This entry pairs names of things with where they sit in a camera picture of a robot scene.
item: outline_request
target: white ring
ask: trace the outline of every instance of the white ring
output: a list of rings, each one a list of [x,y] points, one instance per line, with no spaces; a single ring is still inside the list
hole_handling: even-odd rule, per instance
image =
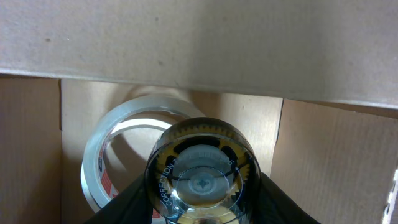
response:
[[[95,212],[111,200],[101,183],[98,168],[98,158],[101,149],[104,150],[103,147],[106,146],[106,140],[131,128],[154,128],[164,131],[170,126],[154,119],[132,119],[121,123],[126,118],[145,111],[166,111],[185,118],[205,116],[192,104],[168,96],[142,96],[115,107],[105,115],[87,142],[81,166],[83,193]]]

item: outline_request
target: tape roll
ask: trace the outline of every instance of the tape roll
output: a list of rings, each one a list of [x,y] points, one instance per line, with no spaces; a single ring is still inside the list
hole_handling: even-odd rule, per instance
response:
[[[142,96],[111,110],[97,124],[88,140],[81,165],[81,187],[94,212],[103,208],[119,192],[113,187],[104,164],[104,150],[109,139],[132,128],[154,128],[164,131],[169,123],[156,119],[130,119],[147,111],[165,111],[184,118],[205,116],[191,103],[168,96]]]

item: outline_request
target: round transparent object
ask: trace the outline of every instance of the round transparent object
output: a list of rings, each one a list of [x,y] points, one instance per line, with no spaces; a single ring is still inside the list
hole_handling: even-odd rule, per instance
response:
[[[259,166],[243,135],[211,118],[166,130],[145,172],[147,195],[170,223],[250,223]]]

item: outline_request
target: clear tape roll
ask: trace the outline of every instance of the clear tape roll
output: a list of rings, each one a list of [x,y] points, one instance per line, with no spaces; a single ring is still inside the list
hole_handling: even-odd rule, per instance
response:
[[[107,140],[132,128],[154,128],[165,131],[169,123],[156,119],[130,119],[147,111],[166,111],[184,118],[205,116],[191,103],[168,96],[142,96],[129,100],[111,110],[97,124],[88,140],[81,165],[81,187],[94,212],[103,208],[119,192],[113,187],[104,163]]]

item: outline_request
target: cardboard surface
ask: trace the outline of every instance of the cardboard surface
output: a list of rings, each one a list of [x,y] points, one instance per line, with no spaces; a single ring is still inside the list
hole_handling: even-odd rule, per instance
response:
[[[285,100],[271,179],[321,223],[380,223],[397,136],[396,119]]]
[[[252,144],[262,171],[270,174],[279,127],[281,98],[62,80],[62,223],[82,223],[93,215],[81,191],[80,168],[83,151],[94,126],[115,106],[148,93],[163,93],[191,101],[207,116],[236,126]],[[126,140],[127,147],[132,147],[133,150],[124,151],[126,156],[114,156],[114,153],[119,152],[110,150],[107,169],[112,168],[119,178],[134,179],[144,171],[148,151],[152,146],[148,148],[133,144],[140,137],[134,131],[121,137]]]
[[[59,223],[58,80],[0,79],[0,223]]]
[[[6,0],[0,72],[398,108],[397,21],[396,0]]]

